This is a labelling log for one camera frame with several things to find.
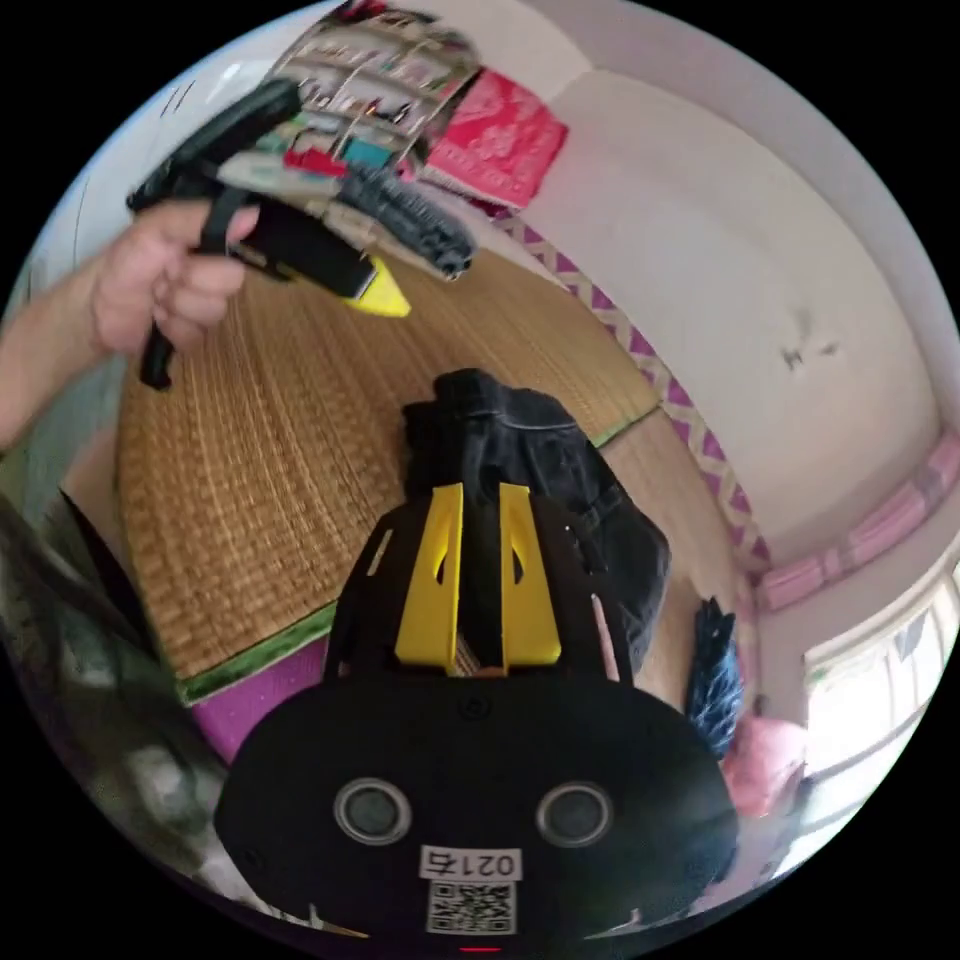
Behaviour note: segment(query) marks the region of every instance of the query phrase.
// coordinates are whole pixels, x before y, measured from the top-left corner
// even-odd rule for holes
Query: green mat edge
[[[620,426],[613,427],[591,442],[599,450],[611,440],[615,440],[621,433],[642,423],[647,417],[660,409],[657,403],[653,409]],[[255,677],[263,670],[272,667],[275,663],[302,650],[308,643],[322,640],[333,627],[333,618],[337,611],[337,601],[328,603],[325,607],[315,610],[302,620],[291,624],[279,633],[261,640],[243,653],[225,660],[223,663],[198,673],[195,677],[177,681],[177,693],[185,706],[192,707],[203,700],[223,693],[224,690],[236,686],[244,680]]]

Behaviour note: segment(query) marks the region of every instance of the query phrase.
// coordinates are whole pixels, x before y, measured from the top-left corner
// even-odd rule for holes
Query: circular sensor
[[[333,815],[340,829],[358,843],[383,847],[406,836],[413,817],[403,792],[374,778],[353,780],[337,794]]]
[[[537,808],[537,829],[557,847],[586,847],[596,843],[613,819],[610,798],[589,783],[555,787]]]

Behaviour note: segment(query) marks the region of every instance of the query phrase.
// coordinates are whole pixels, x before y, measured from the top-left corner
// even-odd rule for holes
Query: white wall
[[[518,0],[404,0],[462,30],[483,63],[552,100],[592,64],[548,16]]]
[[[939,428],[910,326],[856,236],[768,149],[689,101],[596,71],[552,106],[571,133],[525,219],[685,386],[775,561],[853,526]],[[792,373],[781,350],[802,343],[804,315],[807,361]],[[831,342],[837,356],[816,356]]]
[[[625,0],[525,0],[601,69],[698,103],[770,147],[811,183],[873,256],[930,370],[944,417],[960,429],[960,336],[917,235],[851,145],[790,86],[721,40]]]
[[[776,613],[760,615],[760,688],[771,716],[806,722],[803,655],[848,631],[867,631],[897,604],[927,590],[944,557],[960,560],[960,484],[906,540],[846,580]]]

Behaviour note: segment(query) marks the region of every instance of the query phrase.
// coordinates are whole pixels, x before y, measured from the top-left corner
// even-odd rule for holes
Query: qr code
[[[430,884],[427,933],[517,932],[515,883]]]

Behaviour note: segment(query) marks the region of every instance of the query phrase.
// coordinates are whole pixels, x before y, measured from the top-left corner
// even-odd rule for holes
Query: purple zigzag pattern
[[[494,223],[539,260],[570,293],[583,302],[633,358],[660,396],[674,430],[693,455],[730,529],[734,555],[740,567],[756,580],[770,567],[770,551],[719,441],[700,416],[680,381],[657,356],[643,334],[616,304],[536,230],[519,217],[502,213]]]

